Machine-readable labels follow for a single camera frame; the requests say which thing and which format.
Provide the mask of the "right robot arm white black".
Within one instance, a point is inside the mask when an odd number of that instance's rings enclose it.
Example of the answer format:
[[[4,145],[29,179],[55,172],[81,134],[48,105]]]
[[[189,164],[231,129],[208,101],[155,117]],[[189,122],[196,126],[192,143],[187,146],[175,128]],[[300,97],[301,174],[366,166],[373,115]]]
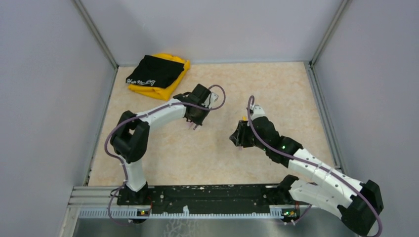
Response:
[[[282,136],[267,117],[241,120],[229,139],[236,147],[257,147],[275,163],[308,177],[296,178],[278,190],[283,203],[294,200],[315,205],[338,217],[354,233],[368,237],[374,224],[383,231],[379,217],[384,205],[379,185],[361,182],[332,168],[312,155],[299,142]]]

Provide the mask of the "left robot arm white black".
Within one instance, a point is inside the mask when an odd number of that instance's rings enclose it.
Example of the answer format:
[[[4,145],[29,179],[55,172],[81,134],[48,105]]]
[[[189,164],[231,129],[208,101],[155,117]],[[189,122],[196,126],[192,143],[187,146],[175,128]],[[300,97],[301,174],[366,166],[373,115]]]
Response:
[[[112,156],[121,162],[125,176],[123,188],[130,200],[143,204],[148,198],[142,158],[150,133],[178,119],[201,126],[218,99],[216,93],[198,84],[191,92],[177,94],[153,109],[138,113],[125,111],[121,115],[104,146],[109,155],[107,147],[111,145],[115,152]]]

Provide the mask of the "pink highlighter pen body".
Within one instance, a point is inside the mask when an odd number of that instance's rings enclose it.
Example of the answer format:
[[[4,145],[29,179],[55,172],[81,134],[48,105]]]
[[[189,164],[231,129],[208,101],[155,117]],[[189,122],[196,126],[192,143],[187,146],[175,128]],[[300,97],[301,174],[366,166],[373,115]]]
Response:
[[[194,123],[193,122],[187,122],[187,129],[190,129],[191,127],[193,127]]]

